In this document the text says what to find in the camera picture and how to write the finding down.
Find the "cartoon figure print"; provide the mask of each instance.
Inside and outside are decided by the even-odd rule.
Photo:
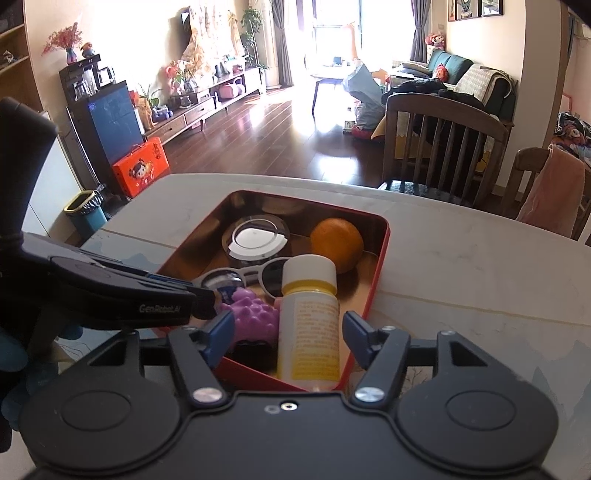
[[[129,176],[137,181],[136,186],[146,188],[154,179],[152,162],[140,158],[134,167],[129,169]]]

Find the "red cushion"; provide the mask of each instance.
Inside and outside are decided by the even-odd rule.
[[[355,138],[360,138],[361,140],[371,140],[371,136],[374,134],[371,130],[362,130],[357,125],[353,126],[351,129],[351,135]]]
[[[439,64],[439,67],[435,69],[433,77],[436,79],[441,80],[442,82],[446,82],[449,80],[449,72],[443,63]]]

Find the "white wall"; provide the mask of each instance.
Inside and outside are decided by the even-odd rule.
[[[519,81],[515,128],[497,180],[500,186],[506,185],[518,150],[544,143],[557,86],[560,40],[558,0],[505,0],[504,16],[447,25],[449,52]]]
[[[573,97],[573,112],[591,122],[591,40],[577,38],[570,56],[564,92]]]
[[[227,2],[229,10],[240,10],[240,16],[248,4],[215,1]],[[79,22],[83,41],[91,42],[104,63],[115,69],[117,79],[127,80],[135,90],[139,83],[148,87],[160,68],[180,58],[182,47],[173,26],[178,11],[189,4],[190,0],[24,0],[31,62],[43,107],[64,125],[66,100],[59,71],[66,66],[66,53],[41,56],[53,31]]]
[[[447,32],[447,0],[431,0],[431,32]]]
[[[523,72],[515,110],[515,128],[497,180],[501,186],[506,186],[515,155],[520,149],[543,146],[558,81],[562,31],[560,2],[526,0],[525,11]]]
[[[524,48],[525,0],[505,0],[502,17],[447,24],[447,51],[503,70],[517,80],[521,80]]]

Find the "black coffee machine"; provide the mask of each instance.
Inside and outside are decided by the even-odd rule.
[[[70,108],[79,100],[116,83],[113,68],[100,68],[99,62],[100,55],[96,54],[60,70],[61,86]]]

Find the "sunglasses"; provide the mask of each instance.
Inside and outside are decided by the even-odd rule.
[[[244,268],[217,268],[197,277],[192,283],[198,288],[218,291],[223,302],[228,304],[233,302],[232,295],[238,288],[258,283],[265,294],[274,300],[283,296],[283,265],[290,258],[273,258],[262,265]]]

